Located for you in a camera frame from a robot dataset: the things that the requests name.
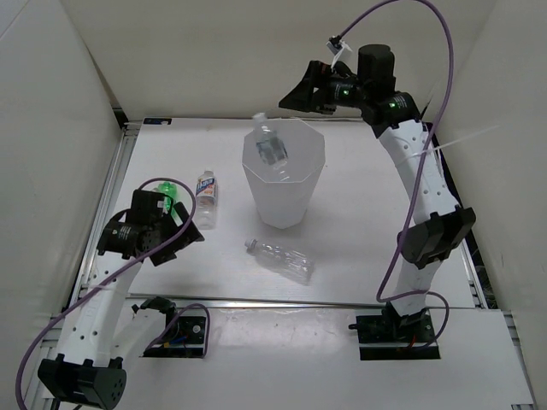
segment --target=clear plastic bottle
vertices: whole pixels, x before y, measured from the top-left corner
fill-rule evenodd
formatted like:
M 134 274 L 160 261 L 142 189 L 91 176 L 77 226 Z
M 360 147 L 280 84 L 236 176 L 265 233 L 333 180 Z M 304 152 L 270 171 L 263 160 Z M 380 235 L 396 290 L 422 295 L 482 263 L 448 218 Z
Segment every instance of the clear plastic bottle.
M 307 283 L 314 271 L 314 262 L 295 249 L 257 239 L 245 241 L 245 246 L 247 252 L 254 255 L 260 265 L 296 281 Z
M 278 137 L 277 132 L 266 125 L 266 115 L 258 113 L 253 116 L 255 122 L 256 150 L 264 163 L 272 167 L 273 173 L 279 181 L 289 179 L 286 164 L 288 160 L 287 150 L 283 140 Z
M 218 199 L 218 184 L 213 170 L 205 169 L 197 179 L 196 202 L 197 210 L 194 221 L 198 229 L 213 229 L 216 225 L 216 206 Z

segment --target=cable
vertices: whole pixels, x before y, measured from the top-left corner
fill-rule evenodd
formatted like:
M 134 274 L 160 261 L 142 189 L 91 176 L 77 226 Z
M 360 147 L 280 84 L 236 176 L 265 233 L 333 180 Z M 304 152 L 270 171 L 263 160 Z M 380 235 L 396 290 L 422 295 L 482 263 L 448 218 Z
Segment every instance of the cable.
M 380 7 L 383 7 L 389 3 L 398 2 L 400 0 L 385 0 L 383 2 L 380 2 L 370 9 L 366 10 L 364 13 L 359 15 L 349 26 L 347 26 L 340 34 L 339 38 L 341 39 L 343 36 L 345 36 L 357 23 L 359 23 L 362 19 L 370 15 L 372 12 L 374 12 L 376 9 L 379 9 Z M 433 337 L 433 339 L 426 345 L 421 346 L 421 349 L 424 347 L 427 347 L 433 343 L 435 343 L 438 338 L 441 336 L 441 334 L 444 331 L 444 328 L 446 327 L 446 324 L 448 323 L 448 317 L 449 317 L 449 311 L 450 306 L 444 296 L 440 295 L 437 292 L 431 292 L 429 290 L 412 290 L 410 292 L 404 292 L 400 295 L 395 296 L 389 296 L 389 297 L 382 297 L 382 293 L 384 293 L 384 289 L 393 274 L 393 269 L 395 269 L 395 265 L 397 264 L 397 260 L 399 259 L 399 255 L 401 254 L 401 251 L 403 250 L 403 244 L 404 240 L 407 237 L 407 233 L 409 232 L 410 227 L 410 221 L 412 220 L 412 215 L 415 210 L 416 202 L 418 201 L 418 191 L 420 190 L 420 181 L 421 181 L 421 175 L 423 174 L 424 165 L 426 163 L 426 157 L 427 157 L 427 149 L 429 147 L 429 144 L 431 143 L 431 140 L 433 138 L 433 134 L 435 131 L 437 131 L 438 123 L 441 121 L 441 118 L 443 117 L 444 111 L 446 110 L 446 106 L 448 105 L 448 100 L 450 98 L 450 92 L 452 91 L 452 82 L 454 80 L 454 45 L 452 42 L 452 36 L 450 34 L 450 29 L 448 28 L 448 24 L 446 20 L 444 19 L 441 12 L 435 7 L 435 5 L 428 0 L 411 0 L 418 3 L 422 3 L 425 6 L 427 6 L 438 18 L 438 20 L 441 23 L 441 26 L 444 30 L 444 35 L 446 36 L 446 43 L 448 44 L 448 79 L 446 82 L 446 91 L 444 93 L 443 102 L 441 103 L 440 108 L 438 109 L 437 115 L 435 115 L 435 119 L 433 120 L 432 127 L 429 130 L 429 134 L 427 134 L 426 142 L 424 143 L 423 151 L 420 156 L 420 162 L 418 164 L 418 170 L 416 171 L 416 181 L 414 184 L 414 189 L 412 191 L 412 196 L 410 198 L 410 204 L 409 204 L 409 211 L 407 212 L 406 219 L 403 224 L 403 230 L 401 231 L 401 234 L 399 235 L 399 239 L 397 241 L 397 247 L 395 249 L 395 252 L 391 258 L 390 265 L 387 268 L 387 271 L 385 272 L 385 276 L 382 279 L 382 282 L 378 288 L 378 292 L 376 293 L 376 301 L 379 303 L 387 303 L 392 302 L 398 299 L 401 299 L 406 296 L 412 296 L 412 295 L 432 295 L 439 298 L 446 308 L 446 314 L 444 316 L 443 324 L 441 325 L 440 330 L 438 333 Z
M 202 309 L 204 312 L 205 312 L 205 316 L 207 316 L 207 324 L 205 325 L 205 340 L 203 341 L 203 357 L 205 357 L 205 355 L 207 354 L 207 349 L 209 347 L 209 329 L 211 327 L 211 314 L 209 313 L 209 310 L 204 306 L 202 305 L 201 303 L 192 303 L 182 309 L 180 309 L 174 316 L 173 318 L 171 319 L 171 321 L 168 323 L 167 326 L 165 326 L 165 329 L 163 330 L 163 332 L 160 334 L 160 336 L 158 336 L 156 339 L 154 339 L 149 345 L 148 345 L 148 348 L 146 349 L 150 349 L 152 346 L 154 346 L 155 344 L 158 344 L 162 341 L 162 338 L 167 334 L 167 332 L 169 331 L 169 329 L 171 329 L 175 323 L 178 322 L 179 320 L 179 317 L 182 316 L 182 314 L 184 314 L 184 312 L 190 310 L 190 309 L 193 309 L 193 308 L 200 308 Z
M 140 255 L 139 257 L 130 260 L 127 262 L 126 265 L 122 266 L 120 269 L 118 269 L 116 272 L 112 273 L 110 276 L 108 276 L 106 279 L 104 279 L 98 286 L 105 286 L 109 284 L 112 280 L 118 278 L 123 272 L 125 272 L 130 267 L 134 267 L 139 262 L 144 261 L 146 258 L 152 256 L 156 252 L 159 252 L 166 246 L 168 246 L 170 243 L 176 241 L 190 226 L 191 220 L 194 217 L 194 214 L 196 213 L 196 198 L 194 197 L 194 193 L 188 185 L 184 184 L 183 182 L 178 181 L 177 179 L 171 179 L 171 178 L 153 178 L 149 179 L 148 181 L 141 184 L 138 188 L 142 190 L 146 185 L 151 184 L 152 182 L 156 181 L 168 181 L 172 182 L 174 184 L 179 185 L 180 187 L 184 188 L 191 198 L 191 211 L 188 215 L 188 219 L 186 222 L 180 227 L 180 229 L 175 233 L 172 237 L 170 237 L 167 241 L 164 243 L 159 244 L 155 248 L 149 250 L 145 254 Z M 45 337 L 45 335 L 50 331 L 53 326 L 55 326 L 57 323 L 59 323 L 61 320 L 65 319 L 71 312 L 73 312 L 75 309 L 79 308 L 83 304 L 85 304 L 87 301 L 89 301 L 94 295 L 96 295 L 99 291 L 101 291 L 102 288 L 100 287 L 94 287 L 93 289 L 89 290 L 85 296 L 83 296 L 81 299 L 79 299 L 74 305 L 69 307 L 67 310 L 59 314 L 56 318 L 52 319 L 51 322 L 36 336 L 36 338 L 32 341 L 28 349 L 26 350 L 25 354 L 23 355 L 21 359 L 21 363 L 19 364 L 19 369 L 17 370 L 17 376 L 15 377 L 15 399 L 17 400 L 17 405 L 19 406 L 20 410 L 28 410 L 25 406 L 25 399 L 23 398 L 23 392 L 22 392 L 22 381 L 23 381 L 23 372 L 25 371 L 26 364 L 28 360 L 31 357 L 31 354 L 33 350 L 38 346 L 40 341 Z

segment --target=white wall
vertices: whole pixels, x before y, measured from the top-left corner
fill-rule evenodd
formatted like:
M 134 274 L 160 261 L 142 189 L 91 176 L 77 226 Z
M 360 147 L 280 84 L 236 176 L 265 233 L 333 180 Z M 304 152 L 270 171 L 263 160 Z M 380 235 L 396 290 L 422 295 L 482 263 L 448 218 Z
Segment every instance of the white wall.
M 300 81 L 309 60 L 332 59 L 328 38 L 378 2 L 62 1 L 133 120 L 146 114 L 249 117 L 263 110 L 294 115 L 272 108 Z M 450 24 L 459 65 L 496 0 L 434 2 Z M 421 107 L 433 85 L 444 81 L 444 34 L 421 4 L 390 4 L 347 40 L 355 50 L 389 44 L 397 58 L 397 86 L 411 92 Z
M 120 130 L 57 0 L 0 15 L 0 408 L 13 409 L 19 360 L 67 300 Z
M 534 393 L 547 408 L 547 3 L 500 0 L 462 68 L 439 131 L 499 305 L 515 316 Z

